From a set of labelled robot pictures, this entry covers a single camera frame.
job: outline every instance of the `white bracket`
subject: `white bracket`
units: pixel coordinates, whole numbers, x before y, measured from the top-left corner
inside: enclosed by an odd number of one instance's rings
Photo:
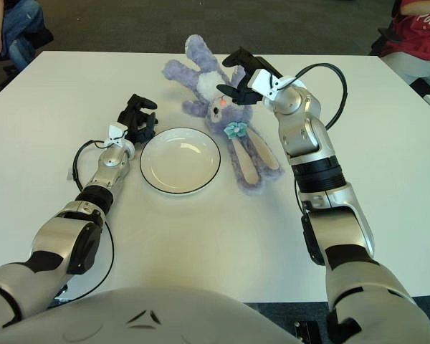
[[[104,141],[104,148],[110,145],[117,145],[118,147],[125,148],[128,152],[129,160],[134,159],[135,156],[135,147],[129,140],[126,140],[124,137],[126,136],[128,131],[128,127],[119,123],[113,122],[110,124],[108,129],[108,138]]]
[[[305,88],[305,85],[301,81],[296,80],[295,77],[285,76],[278,79],[267,70],[256,70],[247,86],[267,99],[274,101],[281,89],[288,86],[291,82],[293,82],[293,86],[295,87]]]

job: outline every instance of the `white pants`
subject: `white pants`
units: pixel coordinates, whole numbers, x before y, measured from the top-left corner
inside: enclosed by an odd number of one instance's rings
[[[405,52],[394,52],[382,60],[408,85],[421,78],[430,85],[430,61],[419,59]]]

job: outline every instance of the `blue flower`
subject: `blue flower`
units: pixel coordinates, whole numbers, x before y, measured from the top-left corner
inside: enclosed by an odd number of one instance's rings
[[[223,131],[228,135],[230,140],[243,138],[247,134],[247,124],[244,122],[231,122]]]

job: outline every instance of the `white plate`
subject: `white plate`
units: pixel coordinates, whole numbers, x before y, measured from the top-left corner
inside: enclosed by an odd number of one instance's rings
[[[147,143],[140,169],[149,184],[169,194],[187,194],[207,185],[220,167],[220,151],[201,131],[175,128]]]

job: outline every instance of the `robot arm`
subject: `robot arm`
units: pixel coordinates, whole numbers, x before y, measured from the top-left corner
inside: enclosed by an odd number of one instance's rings
[[[238,88],[217,88],[240,105],[262,99],[279,121],[279,138],[300,188],[307,249],[326,268],[330,339],[430,343],[429,319],[395,276],[373,260],[373,235],[319,120],[320,103],[293,85],[297,78],[281,76],[242,48],[224,60],[225,67],[237,64],[246,71]]]
[[[105,217],[135,155],[133,144],[154,135],[155,115],[142,113],[142,107],[156,109],[156,104],[133,95],[110,126],[94,176],[37,232],[30,258],[0,267],[0,329],[46,310],[73,275],[84,274],[94,264]]]

